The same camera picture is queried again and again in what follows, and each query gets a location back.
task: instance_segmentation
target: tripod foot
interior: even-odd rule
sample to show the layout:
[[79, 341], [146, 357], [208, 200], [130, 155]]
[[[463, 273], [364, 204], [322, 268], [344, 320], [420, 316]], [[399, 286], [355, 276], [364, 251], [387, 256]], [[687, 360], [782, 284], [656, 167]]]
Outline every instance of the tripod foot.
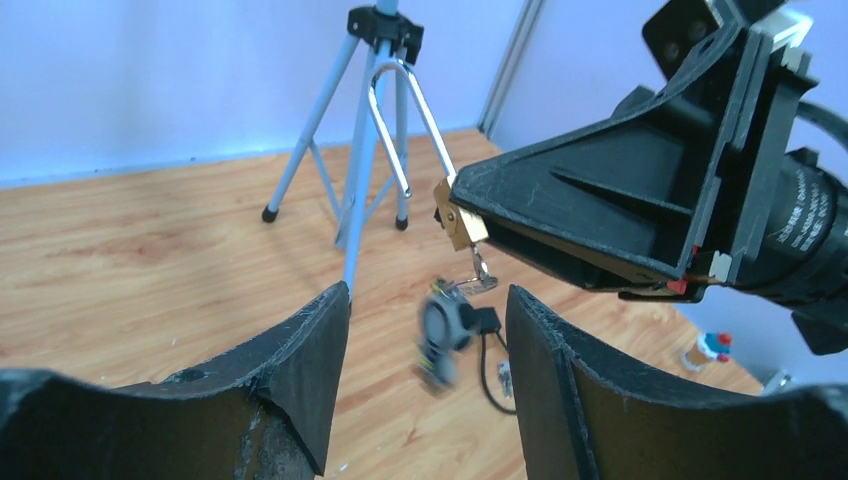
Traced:
[[409, 227], [409, 217], [404, 218], [403, 220], [395, 217], [395, 228], [402, 232], [406, 230], [407, 227]]
[[262, 221], [265, 223], [272, 223], [274, 220], [277, 219], [278, 213], [280, 213], [279, 210], [276, 212], [272, 212], [270, 208], [265, 207], [265, 210], [262, 210]]

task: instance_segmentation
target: black cable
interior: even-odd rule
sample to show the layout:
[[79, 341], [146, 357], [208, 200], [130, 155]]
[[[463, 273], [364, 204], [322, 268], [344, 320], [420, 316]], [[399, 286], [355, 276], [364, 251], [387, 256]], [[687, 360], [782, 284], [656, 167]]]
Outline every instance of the black cable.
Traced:
[[[495, 332], [495, 336], [498, 337], [498, 340], [501, 342], [501, 345], [506, 348], [506, 341], [501, 336], [501, 332]], [[515, 415], [515, 410], [509, 409], [501, 405], [497, 400], [495, 400], [495, 396], [492, 395], [492, 391], [489, 390], [489, 381], [486, 378], [486, 335], [480, 336], [480, 382], [483, 384], [483, 393], [486, 394], [486, 398], [489, 399], [489, 403], [494, 405], [494, 407], [501, 413], [506, 415]]]

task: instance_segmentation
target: metal strip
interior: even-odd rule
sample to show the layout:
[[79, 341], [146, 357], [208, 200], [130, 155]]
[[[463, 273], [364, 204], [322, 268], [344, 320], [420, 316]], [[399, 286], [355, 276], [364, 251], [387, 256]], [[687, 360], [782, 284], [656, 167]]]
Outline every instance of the metal strip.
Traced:
[[500, 117], [501, 109], [506, 101], [506, 94], [512, 86], [515, 72], [521, 64], [527, 42], [536, 27], [536, 20], [539, 18], [539, 13], [544, 4], [545, 0], [525, 0], [524, 6], [521, 7], [521, 13], [518, 16], [509, 45], [507, 45], [498, 73], [495, 76], [494, 85], [483, 107], [480, 122], [477, 124], [477, 128], [489, 140], [491, 140], [491, 132]]

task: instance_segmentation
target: small bottle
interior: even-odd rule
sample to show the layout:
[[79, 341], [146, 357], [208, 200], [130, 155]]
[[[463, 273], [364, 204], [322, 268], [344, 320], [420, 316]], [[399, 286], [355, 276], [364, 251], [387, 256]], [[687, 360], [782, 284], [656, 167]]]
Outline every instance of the small bottle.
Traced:
[[692, 348], [683, 352], [683, 366], [687, 370], [700, 372], [710, 362], [726, 363], [730, 360], [731, 343], [733, 337], [729, 333], [702, 333]]

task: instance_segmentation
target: tripod leg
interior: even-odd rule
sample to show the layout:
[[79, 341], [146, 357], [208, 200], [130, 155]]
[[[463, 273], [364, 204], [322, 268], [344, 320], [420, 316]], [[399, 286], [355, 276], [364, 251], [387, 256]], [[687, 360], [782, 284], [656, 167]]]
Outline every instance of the tripod leg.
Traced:
[[[398, 58], [406, 57], [406, 48], [399, 48], [397, 51]], [[395, 72], [395, 122], [397, 133], [395, 142], [397, 143], [398, 160], [400, 166], [406, 175], [406, 162], [409, 156], [409, 139], [407, 136], [407, 91], [403, 88], [406, 82], [406, 77], [401, 72]], [[409, 227], [409, 208], [406, 195], [401, 190], [400, 185], [397, 186], [398, 192], [398, 214], [395, 217], [395, 228], [400, 231], [406, 230]]]
[[[353, 283], [356, 277], [356, 263], [359, 257], [359, 244], [362, 240], [362, 231], [365, 229], [365, 207], [368, 200], [368, 189], [371, 186], [371, 169], [374, 166], [374, 152], [377, 150], [377, 128], [376, 126], [368, 121], [369, 118], [367, 113], [370, 111], [370, 103], [368, 101], [368, 92], [371, 89], [371, 79], [373, 77], [372, 69], [373, 65], [378, 61], [385, 61], [389, 58], [391, 43], [388, 41], [380, 42], [380, 48], [378, 53], [371, 57], [369, 56], [368, 63], [370, 65], [366, 65], [365, 70], [365, 79], [363, 80], [363, 95], [360, 98], [360, 102], [364, 104], [362, 110], [364, 112], [362, 123], [362, 135], [359, 139], [357, 139], [358, 148], [359, 148], [359, 158], [356, 161], [356, 179], [353, 182], [351, 189], [353, 190], [353, 194], [351, 196], [351, 206], [350, 206], [350, 223], [346, 228], [346, 237], [345, 238], [345, 271], [344, 271], [344, 281], [347, 283], [348, 289], [350, 291], [350, 297], [353, 298]], [[347, 182], [350, 183], [351, 175], [348, 175]]]
[[[373, 49], [368, 49], [368, 58], [365, 61], [365, 79], [362, 81], [362, 91], [359, 94], [359, 109], [356, 112], [356, 124], [353, 129], [353, 142], [350, 147], [350, 161], [348, 162], [347, 177], [345, 178], [344, 193], [342, 194], [342, 217], [339, 221], [338, 231], [336, 232], [336, 248], [341, 250], [345, 249], [348, 233], [350, 232], [353, 198], [356, 191], [357, 175], [360, 169], [359, 164], [362, 163], [363, 159], [373, 158], [373, 152], [376, 150], [376, 127], [374, 127], [371, 122], [371, 117], [369, 115], [370, 105], [368, 102], [368, 92], [371, 86], [371, 76], [369, 75], [369, 72], [374, 69], [376, 56], [377, 54]], [[380, 103], [383, 101], [385, 86], [385, 81], [380, 81], [377, 84], [376, 93]], [[368, 151], [372, 152], [370, 156], [367, 153], [363, 154], [363, 152]]]
[[353, 35], [348, 35], [345, 38], [342, 49], [339, 52], [338, 57], [336, 57], [336, 61], [333, 63], [330, 70], [330, 75], [327, 77], [327, 81], [324, 84], [324, 88], [321, 90], [318, 100], [312, 107], [312, 113], [309, 115], [309, 119], [306, 121], [306, 126], [304, 127], [303, 132], [301, 132], [300, 138], [297, 140], [297, 145], [295, 145], [294, 150], [289, 157], [289, 163], [286, 165], [285, 171], [283, 171], [283, 176], [277, 184], [277, 189], [271, 196], [271, 201], [268, 202], [268, 205], [262, 212], [262, 220], [265, 223], [271, 223], [276, 220], [280, 204], [283, 202], [283, 197], [289, 189], [289, 186], [294, 179], [294, 175], [297, 173], [298, 167], [300, 167], [300, 162], [303, 160], [306, 150], [312, 143], [315, 131], [318, 130], [318, 125], [321, 123], [321, 119], [324, 117], [324, 113], [330, 105], [330, 100], [332, 100], [333, 95], [336, 93], [339, 82], [344, 76], [344, 72], [347, 70], [347, 66], [350, 64], [350, 60], [353, 58], [354, 52], [356, 52], [357, 45], [359, 45], [359, 38]]

